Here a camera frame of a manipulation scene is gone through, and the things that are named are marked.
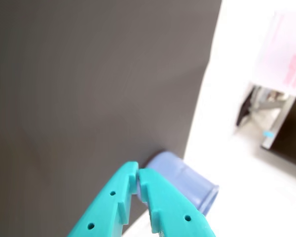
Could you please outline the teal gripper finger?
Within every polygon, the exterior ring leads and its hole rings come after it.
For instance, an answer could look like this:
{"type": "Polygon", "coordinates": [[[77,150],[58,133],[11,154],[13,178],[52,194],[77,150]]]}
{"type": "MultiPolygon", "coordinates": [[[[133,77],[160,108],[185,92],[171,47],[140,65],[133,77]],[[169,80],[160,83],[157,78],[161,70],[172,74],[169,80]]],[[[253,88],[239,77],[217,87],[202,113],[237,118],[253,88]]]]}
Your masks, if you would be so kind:
{"type": "Polygon", "coordinates": [[[137,193],[139,165],[122,165],[75,224],[70,237],[120,237],[129,223],[132,195],[137,193]]]}
{"type": "Polygon", "coordinates": [[[153,169],[138,172],[140,199],[147,204],[152,233],[160,237],[214,237],[205,216],[153,169]]]}

